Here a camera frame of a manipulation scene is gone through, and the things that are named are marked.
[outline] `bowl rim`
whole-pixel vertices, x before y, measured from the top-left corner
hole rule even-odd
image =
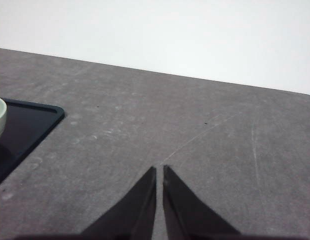
[[[6,102],[0,98],[0,102],[3,104],[4,106],[4,111],[0,113],[0,119],[5,115],[6,111],[7,111],[7,105]]]

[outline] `stone-textured surface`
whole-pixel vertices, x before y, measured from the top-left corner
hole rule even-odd
[[[0,240],[79,233],[163,164],[243,233],[310,238],[310,96],[0,49],[0,96],[66,118],[0,185]]]

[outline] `gray tabletop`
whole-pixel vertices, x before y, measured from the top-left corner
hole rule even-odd
[[[66,112],[0,185],[0,240],[80,233],[150,166],[165,240],[165,164],[242,233],[310,238],[309,95],[0,49],[0,96]]]

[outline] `white mark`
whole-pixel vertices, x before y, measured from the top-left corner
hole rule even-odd
[[[6,194],[3,194],[3,196],[1,197],[1,199],[3,199],[4,201],[11,199],[14,196],[13,193],[9,192]]]
[[[30,168],[32,169],[32,170],[35,170],[35,169],[37,169],[39,167],[39,164],[38,163],[31,163],[30,164]]]
[[[78,144],[81,140],[79,138],[75,138],[73,139],[73,141],[71,142],[71,144]]]
[[[82,118],[82,116],[78,113],[74,113],[73,115],[70,115],[69,117],[72,119],[81,119]]]
[[[97,139],[97,136],[95,136],[95,135],[92,135],[92,136],[88,137],[88,140],[92,140],[93,141],[93,140],[96,140],[96,139]]]

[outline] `speckled surface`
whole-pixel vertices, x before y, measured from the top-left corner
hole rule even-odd
[[[79,233],[163,164],[246,234],[310,238],[310,96],[0,49],[0,96],[67,116],[0,185],[0,240]]]

